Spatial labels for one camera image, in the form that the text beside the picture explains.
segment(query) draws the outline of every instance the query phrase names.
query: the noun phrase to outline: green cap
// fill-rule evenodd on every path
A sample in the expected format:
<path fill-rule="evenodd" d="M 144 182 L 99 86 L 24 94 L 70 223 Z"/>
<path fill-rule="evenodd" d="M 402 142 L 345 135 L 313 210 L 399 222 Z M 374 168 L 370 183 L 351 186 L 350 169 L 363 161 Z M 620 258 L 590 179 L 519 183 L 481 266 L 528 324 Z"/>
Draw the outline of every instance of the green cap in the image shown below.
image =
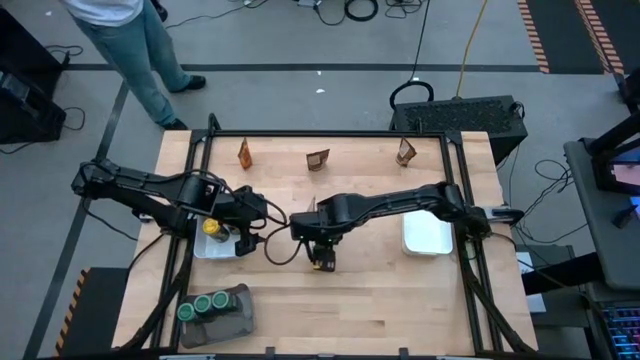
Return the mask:
<path fill-rule="evenodd" d="M 189 303 L 180 304 L 178 307 L 178 319 L 180 321 L 188 322 L 196 318 L 196 311 L 193 305 Z"/>
<path fill-rule="evenodd" d="M 229 305 L 229 293 L 226 291 L 218 291 L 211 297 L 213 307 L 216 309 L 224 309 Z"/>
<path fill-rule="evenodd" d="M 205 313 L 211 309 L 211 296 L 200 295 L 193 301 L 193 307 L 198 313 Z"/>

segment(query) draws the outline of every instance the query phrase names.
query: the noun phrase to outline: plastic container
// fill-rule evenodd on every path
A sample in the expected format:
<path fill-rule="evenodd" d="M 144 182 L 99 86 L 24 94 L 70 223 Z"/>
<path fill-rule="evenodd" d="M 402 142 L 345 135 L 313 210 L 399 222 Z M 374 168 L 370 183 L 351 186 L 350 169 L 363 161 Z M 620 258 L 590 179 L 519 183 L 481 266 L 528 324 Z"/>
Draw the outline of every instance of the plastic container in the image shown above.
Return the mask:
<path fill-rule="evenodd" d="M 428 211 L 402 216 L 402 250 L 412 256 L 437 256 L 453 251 L 453 226 Z"/>

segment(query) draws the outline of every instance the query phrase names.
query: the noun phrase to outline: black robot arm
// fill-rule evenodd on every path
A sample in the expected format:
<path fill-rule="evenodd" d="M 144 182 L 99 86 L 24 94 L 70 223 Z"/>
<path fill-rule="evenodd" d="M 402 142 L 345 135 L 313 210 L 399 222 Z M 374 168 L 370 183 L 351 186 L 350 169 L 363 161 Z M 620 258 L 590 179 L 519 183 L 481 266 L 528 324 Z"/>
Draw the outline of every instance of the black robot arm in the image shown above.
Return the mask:
<path fill-rule="evenodd" d="M 441 182 L 376 196 L 334 195 L 319 202 L 317 211 L 291 214 L 291 237 L 304 243 L 316 269 L 334 271 L 333 246 L 345 233 L 372 218 L 417 210 L 463 226 L 473 237 L 485 238 L 491 233 L 484 209 L 467 206 L 457 185 Z M 309 242 L 314 243 L 313 250 Z"/>
<path fill-rule="evenodd" d="M 258 238 L 249 234 L 249 227 L 267 214 L 266 200 L 251 187 L 225 193 L 228 186 L 224 180 L 199 170 L 160 176 L 120 167 L 109 160 L 93 161 L 80 165 L 71 187 L 82 197 L 113 199 L 130 207 L 134 214 L 149 215 L 163 231 L 178 237 L 189 235 L 191 214 L 214 218 L 239 228 L 243 237 L 252 237 L 248 240 L 254 242 L 253 249 Z"/>

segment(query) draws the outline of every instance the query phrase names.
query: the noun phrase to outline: wooden table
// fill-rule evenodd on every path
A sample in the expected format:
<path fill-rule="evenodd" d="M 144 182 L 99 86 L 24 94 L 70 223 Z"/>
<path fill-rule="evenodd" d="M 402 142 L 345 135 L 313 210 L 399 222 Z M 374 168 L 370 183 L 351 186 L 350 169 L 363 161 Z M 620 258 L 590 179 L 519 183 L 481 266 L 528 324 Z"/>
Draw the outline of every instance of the wooden table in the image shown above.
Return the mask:
<path fill-rule="evenodd" d="M 156 173 L 183 171 L 189 138 L 188 131 L 165 133 Z M 476 205 L 501 205 L 486 133 L 463 133 L 463 140 Z M 340 192 L 374 195 L 445 179 L 437 139 L 412 139 L 418 155 L 402 168 L 394 161 L 398 138 L 249 138 L 254 165 L 247 171 L 237 159 L 241 141 L 215 138 L 210 170 L 232 188 L 253 186 L 287 213 L 306 211 L 314 196 L 319 201 Z M 331 149 L 327 167 L 317 173 L 307 171 L 305 154 L 326 148 Z M 196 164 L 200 164 L 199 151 Z M 506 225 L 494 225 L 493 230 L 511 235 Z M 136 251 L 157 234 L 155 224 L 143 225 Z M 233 261 L 194 258 L 189 293 L 246 283 L 254 296 L 256 329 L 242 339 L 180 350 L 264 353 L 265 347 L 275 346 L 278 354 L 391 355 L 407 347 L 412 355 L 472 355 L 455 251 L 449 256 L 409 257 L 402 252 L 401 234 L 401 216 L 369 221 L 335 248 L 335 273 L 312 270 L 304 251 L 289 265 L 271 265 L 262 245 Z M 269 252 L 283 260 L 295 246 L 288 231 L 283 231 L 273 238 Z M 494 237 L 486 239 L 484 247 L 496 305 L 523 340 L 536 347 L 513 245 Z M 158 243 L 131 272 L 113 346 L 131 338 L 158 301 L 168 248 L 168 239 Z M 478 309 L 484 348 L 490 349 L 486 315 L 479 302 Z M 169 343 L 174 312 L 175 299 L 166 314 L 162 345 Z"/>

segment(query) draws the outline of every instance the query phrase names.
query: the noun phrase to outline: blue jeans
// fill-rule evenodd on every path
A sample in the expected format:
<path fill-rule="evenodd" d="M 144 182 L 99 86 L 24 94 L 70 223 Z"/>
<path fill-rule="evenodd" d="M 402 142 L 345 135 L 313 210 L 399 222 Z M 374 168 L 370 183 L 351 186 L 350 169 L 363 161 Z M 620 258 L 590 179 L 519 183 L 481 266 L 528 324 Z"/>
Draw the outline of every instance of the blue jeans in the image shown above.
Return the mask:
<path fill-rule="evenodd" d="M 144 0 L 140 15 L 119 27 L 74 20 L 105 60 L 122 75 L 151 119 L 161 126 L 173 122 L 176 118 L 173 108 L 158 89 L 151 68 L 160 74 L 169 91 L 184 89 L 191 77 L 178 64 L 173 41 L 151 2 Z"/>

